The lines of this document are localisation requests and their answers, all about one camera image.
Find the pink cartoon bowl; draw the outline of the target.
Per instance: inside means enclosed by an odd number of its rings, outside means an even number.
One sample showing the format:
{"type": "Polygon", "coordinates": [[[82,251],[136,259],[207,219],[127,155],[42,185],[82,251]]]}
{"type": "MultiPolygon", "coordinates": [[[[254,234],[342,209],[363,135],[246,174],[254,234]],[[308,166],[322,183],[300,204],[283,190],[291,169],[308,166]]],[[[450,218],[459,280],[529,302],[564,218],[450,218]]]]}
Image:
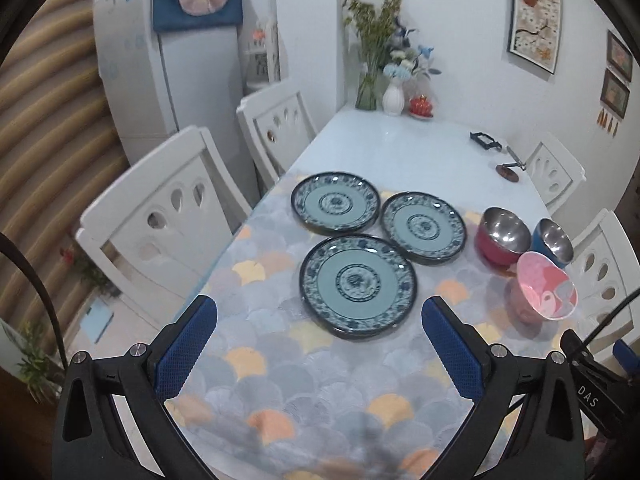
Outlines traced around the pink cartoon bowl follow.
{"type": "Polygon", "coordinates": [[[563,321],[578,304],[568,274],[539,252],[526,252],[518,259],[508,298],[515,315],[527,324],[563,321]]]}

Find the red steel bowl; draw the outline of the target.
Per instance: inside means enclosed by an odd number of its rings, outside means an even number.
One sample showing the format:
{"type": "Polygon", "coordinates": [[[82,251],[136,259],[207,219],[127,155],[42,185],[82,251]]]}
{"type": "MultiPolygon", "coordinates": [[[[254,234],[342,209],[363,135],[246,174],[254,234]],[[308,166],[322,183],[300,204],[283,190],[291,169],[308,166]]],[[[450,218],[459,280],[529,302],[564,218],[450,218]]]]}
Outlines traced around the red steel bowl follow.
{"type": "Polygon", "coordinates": [[[490,207],[480,217],[475,246],[494,266],[512,266],[531,244],[532,233],[528,226],[512,211],[490,207]]]}

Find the blue patterned plate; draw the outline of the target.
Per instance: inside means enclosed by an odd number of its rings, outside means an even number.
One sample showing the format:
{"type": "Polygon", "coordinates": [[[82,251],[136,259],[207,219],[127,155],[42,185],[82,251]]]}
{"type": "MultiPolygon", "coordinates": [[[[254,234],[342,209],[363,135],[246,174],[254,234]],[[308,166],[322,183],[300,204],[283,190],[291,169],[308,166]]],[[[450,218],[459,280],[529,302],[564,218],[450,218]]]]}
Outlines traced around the blue patterned plate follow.
{"type": "Polygon", "coordinates": [[[331,333],[366,339],[392,330],[416,302],[413,265],[386,240],[345,234],[311,248],[298,274],[307,310],[331,333]]]}

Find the blue steel bowl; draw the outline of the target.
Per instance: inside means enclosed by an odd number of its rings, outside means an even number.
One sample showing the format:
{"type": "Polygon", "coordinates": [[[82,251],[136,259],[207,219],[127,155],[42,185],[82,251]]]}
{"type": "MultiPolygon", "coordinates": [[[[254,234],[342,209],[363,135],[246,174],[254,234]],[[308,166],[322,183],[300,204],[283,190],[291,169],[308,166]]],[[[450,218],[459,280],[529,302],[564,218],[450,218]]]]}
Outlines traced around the blue steel bowl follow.
{"type": "Polygon", "coordinates": [[[530,249],[543,254],[560,269],[566,268],[574,259],[572,241],[550,218],[543,218],[537,223],[530,249]]]}

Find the white chair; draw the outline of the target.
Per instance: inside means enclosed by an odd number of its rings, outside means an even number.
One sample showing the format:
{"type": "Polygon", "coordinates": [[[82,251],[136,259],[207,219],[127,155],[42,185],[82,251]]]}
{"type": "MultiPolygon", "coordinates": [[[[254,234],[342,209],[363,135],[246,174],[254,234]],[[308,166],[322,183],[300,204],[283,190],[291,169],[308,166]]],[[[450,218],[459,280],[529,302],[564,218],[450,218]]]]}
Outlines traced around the white chair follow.
{"type": "MultiPolygon", "coordinates": [[[[573,240],[573,246],[568,274],[578,291],[578,333],[585,336],[639,288],[639,261],[620,220],[607,209],[573,240]]],[[[588,349],[604,363],[612,359],[613,344],[619,339],[630,346],[639,339],[638,300],[620,311],[588,349]]]]}
{"type": "Polygon", "coordinates": [[[552,216],[586,180],[584,167],[551,133],[545,133],[526,159],[526,172],[552,216]]]}
{"type": "Polygon", "coordinates": [[[291,78],[244,96],[236,117],[266,188],[276,184],[318,133],[291,78]]]}
{"type": "Polygon", "coordinates": [[[212,134],[190,126],[116,179],[82,213],[75,238],[126,298],[164,322],[251,212],[212,134]]]}

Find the near left white chair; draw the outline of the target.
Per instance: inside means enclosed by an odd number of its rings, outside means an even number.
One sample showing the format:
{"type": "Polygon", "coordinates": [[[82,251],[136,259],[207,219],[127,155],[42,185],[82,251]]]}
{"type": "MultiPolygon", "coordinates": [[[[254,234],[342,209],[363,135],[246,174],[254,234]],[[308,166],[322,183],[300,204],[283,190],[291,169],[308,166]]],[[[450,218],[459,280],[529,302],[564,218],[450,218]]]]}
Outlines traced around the near left white chair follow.
{"type": "Polygon", "coordinates": [[[116,179],[82,213],[75,238],[126,298],[164,322],[251,212],[212,134],[190,126],[116,179]]]}

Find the potted green plant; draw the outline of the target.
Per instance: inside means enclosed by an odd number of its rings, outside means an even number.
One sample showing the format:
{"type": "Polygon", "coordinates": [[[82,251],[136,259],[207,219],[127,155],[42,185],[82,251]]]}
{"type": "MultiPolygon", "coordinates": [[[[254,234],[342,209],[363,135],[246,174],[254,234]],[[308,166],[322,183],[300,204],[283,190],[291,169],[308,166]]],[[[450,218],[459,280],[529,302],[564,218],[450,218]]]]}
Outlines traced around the potted green plant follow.
{"type": "Polygon", "coordinates": [[[20,378],[37,403],[54,403],[64,384],[65,373],[41,348],[41,324],[25,324],[20,330],[22,359],[20,378]]]}

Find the far right white chair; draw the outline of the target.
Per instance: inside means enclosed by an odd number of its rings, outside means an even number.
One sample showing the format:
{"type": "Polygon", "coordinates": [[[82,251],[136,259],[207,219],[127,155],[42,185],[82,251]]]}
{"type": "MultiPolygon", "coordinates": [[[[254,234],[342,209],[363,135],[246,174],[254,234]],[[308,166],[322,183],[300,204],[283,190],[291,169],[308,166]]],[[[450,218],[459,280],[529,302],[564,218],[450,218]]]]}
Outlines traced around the far right white chair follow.
{"type": "Polygon", "coordinates": [[[584,167],[551,133],[545,133],[526,159],[526,172],[552,216],[586,180],[584,167]]]}

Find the black phone holder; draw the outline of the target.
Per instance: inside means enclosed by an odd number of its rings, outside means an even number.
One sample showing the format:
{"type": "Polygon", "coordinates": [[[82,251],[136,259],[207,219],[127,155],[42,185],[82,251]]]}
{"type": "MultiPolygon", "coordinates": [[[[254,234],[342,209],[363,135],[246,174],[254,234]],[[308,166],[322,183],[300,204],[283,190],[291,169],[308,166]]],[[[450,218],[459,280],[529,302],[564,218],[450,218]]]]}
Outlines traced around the black phone holder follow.
{"type": "Polygon", "coordinates": [[[502,151],[502,144],[487,133],[471,132],[470,139],[476,144],[478,144],[485,151],[489,151],[489,150],[495,150],[497,152],[502,151]]]}

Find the red lidded teacup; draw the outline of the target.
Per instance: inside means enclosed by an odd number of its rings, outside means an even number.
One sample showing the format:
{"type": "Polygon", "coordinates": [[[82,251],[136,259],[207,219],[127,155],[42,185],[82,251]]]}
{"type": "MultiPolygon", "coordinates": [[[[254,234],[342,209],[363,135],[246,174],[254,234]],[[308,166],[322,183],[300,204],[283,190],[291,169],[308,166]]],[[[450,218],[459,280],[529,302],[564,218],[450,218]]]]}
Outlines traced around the red lidded teacup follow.
{"type": "Polygon", "coordinates": [[[434,117],[433,104],[426,96],[414,96],[409,101],[409,115],[420,120],[429,120],[434,117]]]}

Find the lower small framed picture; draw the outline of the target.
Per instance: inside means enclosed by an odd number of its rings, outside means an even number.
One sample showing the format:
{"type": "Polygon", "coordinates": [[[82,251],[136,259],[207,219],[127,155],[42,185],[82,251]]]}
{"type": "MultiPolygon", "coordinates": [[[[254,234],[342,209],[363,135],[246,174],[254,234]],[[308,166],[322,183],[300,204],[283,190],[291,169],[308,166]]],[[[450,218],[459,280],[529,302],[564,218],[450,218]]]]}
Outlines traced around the lower small framed picture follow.
{"type": "Polygon", "coordinates": [[[629,102],[630,90],[627,85],[608,68],[604,72],[600,100],[619,118],[624,118],[629,102]]]}

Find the white refrigerator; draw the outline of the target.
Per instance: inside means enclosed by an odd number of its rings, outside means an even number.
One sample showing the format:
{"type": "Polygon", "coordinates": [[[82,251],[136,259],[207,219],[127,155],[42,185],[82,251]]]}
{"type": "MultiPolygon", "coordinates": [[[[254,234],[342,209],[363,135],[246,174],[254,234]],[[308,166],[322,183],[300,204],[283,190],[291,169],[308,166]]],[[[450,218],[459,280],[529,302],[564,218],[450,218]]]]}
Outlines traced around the white refrigerator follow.
{"type": "Polygon", "coordinates": [[[256,203],[256,169],[236,118],[241,26],[160,34],[152,0],[93,3],[99,75],[128,162],[186,127],[204,127],[245,198],[256,203]]]}

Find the white vase blue flowers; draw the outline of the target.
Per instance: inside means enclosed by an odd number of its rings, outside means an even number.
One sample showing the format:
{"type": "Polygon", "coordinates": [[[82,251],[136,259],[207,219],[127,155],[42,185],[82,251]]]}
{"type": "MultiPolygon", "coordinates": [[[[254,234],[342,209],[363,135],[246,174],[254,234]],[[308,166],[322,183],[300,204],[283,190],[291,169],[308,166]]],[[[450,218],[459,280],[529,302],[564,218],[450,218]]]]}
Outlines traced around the white vase blue flowers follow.
{"type": "Polygon", "coordinates": [[[400,116],[405,111],[406,84],[420,78],[430,80],[431,76],[440,74],[433,66],[435,48],[424,44],[413,47],[410,36],[414,32],[416,29],[406,26],[398,15],[394,17],[394,31],[386,42],[382,62],[383,76],[387,80],[382,107],[390,116],[400,116]]]}

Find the upper small framed picture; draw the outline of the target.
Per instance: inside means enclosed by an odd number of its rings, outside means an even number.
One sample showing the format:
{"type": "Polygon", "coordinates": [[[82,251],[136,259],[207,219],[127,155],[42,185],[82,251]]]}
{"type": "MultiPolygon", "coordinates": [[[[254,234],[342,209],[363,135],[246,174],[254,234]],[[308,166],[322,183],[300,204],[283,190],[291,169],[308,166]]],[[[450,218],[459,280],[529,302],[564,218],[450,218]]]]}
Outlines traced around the upper small framed picture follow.
{"type": "Polygon", "coordinates": [[[623,44],[620,38],[617,38],[612,32],[608,31],[608,44],[606,45],[606,59],[616,73],[623,77],[627,82],[632,81],[632,71],[634,70],[634,58],[631,52],[623,44]]]}

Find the glass vase green plants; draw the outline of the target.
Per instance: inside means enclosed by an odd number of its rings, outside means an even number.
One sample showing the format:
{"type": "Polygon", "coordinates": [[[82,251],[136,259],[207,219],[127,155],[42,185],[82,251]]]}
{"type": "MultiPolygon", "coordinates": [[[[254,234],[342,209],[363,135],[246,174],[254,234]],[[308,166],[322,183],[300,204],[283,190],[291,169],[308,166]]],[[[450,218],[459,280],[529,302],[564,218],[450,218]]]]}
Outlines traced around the glass vase green plants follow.
{"type": "Polygon", "coordinates": [[[378,106],[375,88],[387,45],[396,30],[401,0],[383,0],[377,8],[364,0],[343,0],[343,23],[355,33],[362,65],[356,109],[372,112],[378,106]]]}

